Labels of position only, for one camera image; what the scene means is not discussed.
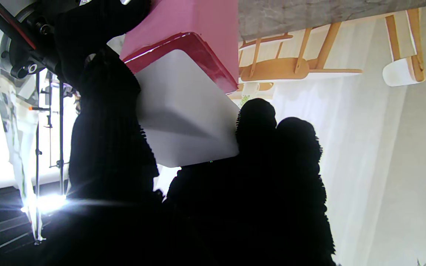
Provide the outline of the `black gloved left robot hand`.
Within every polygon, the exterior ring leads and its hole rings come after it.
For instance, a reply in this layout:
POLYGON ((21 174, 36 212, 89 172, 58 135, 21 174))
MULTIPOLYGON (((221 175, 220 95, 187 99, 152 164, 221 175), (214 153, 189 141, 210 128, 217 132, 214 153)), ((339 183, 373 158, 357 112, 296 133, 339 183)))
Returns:
POLYGON ((183 166, 167 198, 131 108, 140 85, 107 49, 62 58, 81 92, 69 175, 35 266, 334 266, 335 245, 311 123, 277 123, 267 101, 238 116, 239 155, 183 166))

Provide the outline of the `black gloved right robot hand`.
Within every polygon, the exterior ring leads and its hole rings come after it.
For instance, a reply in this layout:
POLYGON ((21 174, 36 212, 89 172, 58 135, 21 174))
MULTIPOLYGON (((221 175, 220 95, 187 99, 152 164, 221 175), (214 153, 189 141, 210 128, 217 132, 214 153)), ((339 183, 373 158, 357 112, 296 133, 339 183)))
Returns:
POLYGON ((150 0, 92 0, 56 17, 54 42, 61 74, 76 89, 132 78, 108 41, 139 25, 152 8, 150 0))

